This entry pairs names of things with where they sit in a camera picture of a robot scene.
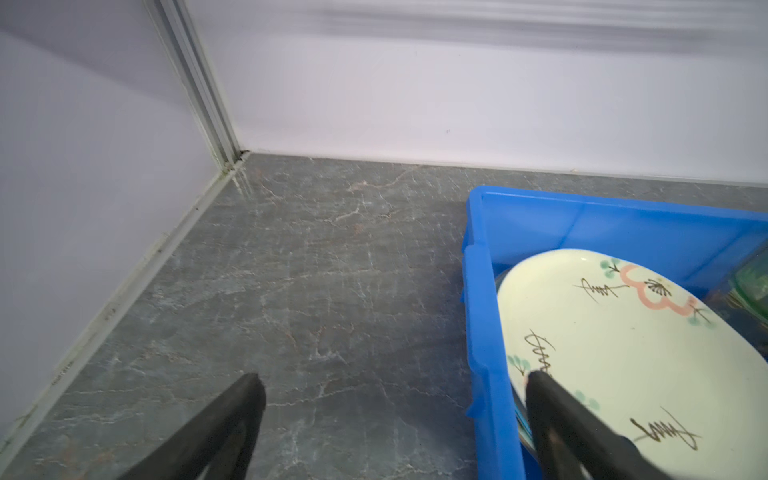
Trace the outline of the cream floral plate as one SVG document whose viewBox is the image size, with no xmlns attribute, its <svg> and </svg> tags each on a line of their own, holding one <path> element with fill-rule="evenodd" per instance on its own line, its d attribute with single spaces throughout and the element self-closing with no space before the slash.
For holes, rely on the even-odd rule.
<svg viewBox="0 0 768 480">
<path fill-rule="evenodd" d="M 685 288 L 562 249 L 512 267 L 497 303 L 526 414 L 541 371 L 674 478 L 766 477 L 766 361 Z"/>
</svg>

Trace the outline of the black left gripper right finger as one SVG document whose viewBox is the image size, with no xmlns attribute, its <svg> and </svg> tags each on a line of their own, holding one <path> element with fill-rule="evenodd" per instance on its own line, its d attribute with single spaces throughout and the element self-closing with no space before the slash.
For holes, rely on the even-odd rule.
<svg viewBox="0 0 768 480">
<path fill-rule="evenodd" d="M 545 479 L 667 479 L 548 374 L 526 386 L 528 422 Z"/>
</svg>

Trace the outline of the white watermelon plate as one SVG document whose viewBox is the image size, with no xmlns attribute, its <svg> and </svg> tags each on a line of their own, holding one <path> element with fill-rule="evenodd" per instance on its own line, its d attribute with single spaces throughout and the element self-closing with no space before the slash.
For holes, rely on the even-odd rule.
<svg viewBox="0 0 768 480">
<path fill-rule="evenodd" d="M 495 289 L 497 292 L 497 296 L 505 277 L 508 275 L 508 273 L 511 270 L 512 270 L 511 267 L 507 268 L 506 270 L 502 271 L 498 276 L 495 277 Z M 507 360 L 509 365 L 512 365 L 511 358 L 512 357 L 507 355 Z M 531 430 L 528 425 L 524 402 L 520 399 L 517 391 L 512 385 L 511 380 L 510 380 L 510 388 L 511 388 L 512 396 L 514 400 L 514 410 L 515 410 L 520 443 L 529 454 L 531 454 L 533 457 L 536 457 L 536 450 L 534 448 Z"/>
</svg>

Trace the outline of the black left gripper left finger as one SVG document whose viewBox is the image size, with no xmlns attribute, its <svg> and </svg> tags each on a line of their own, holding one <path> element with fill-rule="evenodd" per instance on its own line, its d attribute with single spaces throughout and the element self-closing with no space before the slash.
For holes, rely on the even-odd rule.
<svg viewBox="0 0 768 480">
<path fill-rule="evenodd" d="M 265 409 L 263 382 L 244 374 L 121 477 L 244 479 Z"/>
</svg>

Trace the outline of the green glass cup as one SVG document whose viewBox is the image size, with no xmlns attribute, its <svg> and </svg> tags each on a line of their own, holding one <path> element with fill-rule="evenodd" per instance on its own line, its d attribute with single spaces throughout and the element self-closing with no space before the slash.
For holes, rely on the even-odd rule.
<svg viewBox="0 0 768 480">
<path fill-rule="evenodd" d="M 730 275 L 729 283 L 743 305 L 767 322 L 767 245 L 750 254 Z"/>
</svg>

